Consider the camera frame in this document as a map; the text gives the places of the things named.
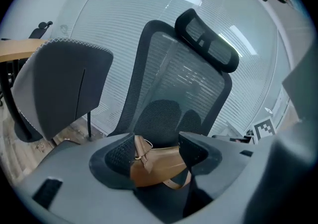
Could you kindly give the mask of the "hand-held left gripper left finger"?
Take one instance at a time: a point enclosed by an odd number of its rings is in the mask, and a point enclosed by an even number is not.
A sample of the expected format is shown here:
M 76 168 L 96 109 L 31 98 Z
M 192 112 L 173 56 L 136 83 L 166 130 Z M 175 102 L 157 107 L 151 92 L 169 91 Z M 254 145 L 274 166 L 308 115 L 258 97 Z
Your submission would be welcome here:
M 97 150 L 90 158 L 92 175 L 111 189 L 135 189 L 130 178 L 135 158 L 135 134 L 121 134 L 119 139 Z

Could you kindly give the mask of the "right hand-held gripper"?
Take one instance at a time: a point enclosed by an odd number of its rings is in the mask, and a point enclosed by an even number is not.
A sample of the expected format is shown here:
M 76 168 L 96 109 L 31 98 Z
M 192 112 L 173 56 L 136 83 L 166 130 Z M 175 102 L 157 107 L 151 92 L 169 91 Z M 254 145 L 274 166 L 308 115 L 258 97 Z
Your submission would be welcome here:
M 222 133 L 222 135 L 213 135 L 211 138 L 229 142 L 257 145 L 261 139 L 276 135 L 276 127 L 274 126 L 271 117 L 267 117 L 252 123 L 251 129 L 247 130 L 244 135 L 242 135 L 230 123 L 228 123 Z

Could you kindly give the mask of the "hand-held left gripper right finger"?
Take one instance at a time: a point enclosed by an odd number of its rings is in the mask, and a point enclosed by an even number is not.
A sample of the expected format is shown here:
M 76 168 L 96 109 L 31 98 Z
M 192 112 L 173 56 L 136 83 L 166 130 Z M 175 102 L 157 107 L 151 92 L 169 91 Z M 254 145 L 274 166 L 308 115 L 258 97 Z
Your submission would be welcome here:
M 210 174 L 222 161 L 222 153 L 217 148 L 194 138 L 197 134 L 180 132 L 179 153 L 193 176 Z

